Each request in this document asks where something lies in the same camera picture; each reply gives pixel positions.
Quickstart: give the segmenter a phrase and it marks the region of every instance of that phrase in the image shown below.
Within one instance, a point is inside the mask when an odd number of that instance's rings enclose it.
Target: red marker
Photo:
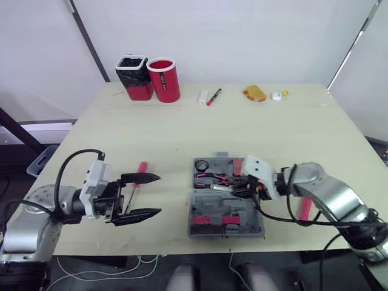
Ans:
[[[139,165],[139,168],[138,168],[138,173],[145,173],[146,170],[147,170],[147,166],[148,166],[147,162],[141,162],[140,165]],[[135,194],[136,188],[139,188],[140,185],[132,183],[132,187],[133,187],[132,194],[131,194],[131,196],[129,198],[129,202],[127,204],[127,207],[125,208],[124,214],[129,212],[129,207],[130,207],[130,204],[131,204],[131,201],[132,201],[132,198],[133,198],[133,194]]]
[[[211,103],[213,103],[213,101],[217,98],[218,94],[221,93],[221,91],[222,91],[221,88],[218,89],[217,92],[213,95],[213,97],[211,97],[210,100],[207,101],[206,105],[207,105],[207,106],[210,106]]]

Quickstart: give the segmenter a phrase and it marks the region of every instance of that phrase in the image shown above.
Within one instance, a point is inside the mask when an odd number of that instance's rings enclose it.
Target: pen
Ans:
[[[207,101],[206,105],[210,106],[213,103],[213,101],[217,98],[218,94],[221,93],[221,91],[222,91],[221,88],[218,89],[217,92],[213,95],[213,97],[211,97],[210,100]]]

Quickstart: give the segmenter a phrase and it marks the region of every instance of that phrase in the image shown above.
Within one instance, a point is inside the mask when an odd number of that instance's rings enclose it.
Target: pen holder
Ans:
[[[155,58],[147,62],[147,69],[151,77],[159,101],[172,103],[179,99],[178,77],[175,61],[170,58]]]

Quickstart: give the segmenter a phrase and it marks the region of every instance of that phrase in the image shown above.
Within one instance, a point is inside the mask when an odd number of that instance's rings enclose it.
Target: white cable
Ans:
[[[155,262],[155,260],[157,259],[157,257],[158,257],[158,256],[154,257],[151,261],[143,261],[143,260],[141,259],[141,256],[138,256],[139,260],[140,260],[142,263],[144,263],[144,264],[150,264],[150,263],[152,263],[152,262]]]
[[[248,286],[248,284],[245,282],[244,278],[239,274],[239,272],[232,268],[232,258],[233,253],[230,254],[229,269],[240,278],[241,282],[244,283],[245,287],[247,287],[249,291],[252,291],[252,289]]]
[[[105,281],[105,280],[115,280],[115,279],[117,279],[117,280],[119,280],[119,279],[141,279],[141,278],[145,278],[145,277],[148,277],[148,276],[152,275],[152,273],[156,270],[156,266],[158,265],[159,255],[157,255],[154,259],[152,259],[152,262],[154,262],[156,260],[156,263],[155,263],[152,271],[150,273],[146,274],[146,275],[143,275],[143,276],[139,276],[139,277],[102,278],[102,279],[84,279],[84,278],[78,278],[76,276],[76,275],[81,275],[81,274],[85,274],[85,273],[102,273],[104,275],[113,276],[113,275],[120,275],[120,274],[123,274],[123,273],[131,272],[133,270],[136,270],[138,268],[140,262],[142,261],[141,260],[141,256],[138,256],[138,258],[139,258],[138,264],[134,268],[132,268],[130,270],[125,270],[123,272],[119,272],[119,273],[105,273],[105,272],[100,272],[100,271],[83,271],[83,272],[78,272],[78,273],[74,273],[74,274],[68,273],[68,271],[66,271],[65,268],[63,268],[63,266],[61,265],[61,262],[59,261],[59,258],[57,258],[57,262],[58,262],[59,267],[67,275],[66,276],[62,276],[59,279],[57,279],[45,291],[49,291],[56,283],[58,283],[59,281],[61,281],[63,279],[69,278],[69,277],[73,277],[74,279],[77,279],[77,280],[80,280],[80,281]]]

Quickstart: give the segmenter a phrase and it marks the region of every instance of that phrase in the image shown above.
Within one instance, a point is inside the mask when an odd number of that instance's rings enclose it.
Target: white wall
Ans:
[[[0,107],[17,121],[77,118],[104,80],[62,0],[0,0]]]
[[[330,92],[364,135],[388,142],[388,1],[380,4]]]
[[[327,85],[375,0],[75,0],[109,77],[126,53],[175,58],[181,82]]]

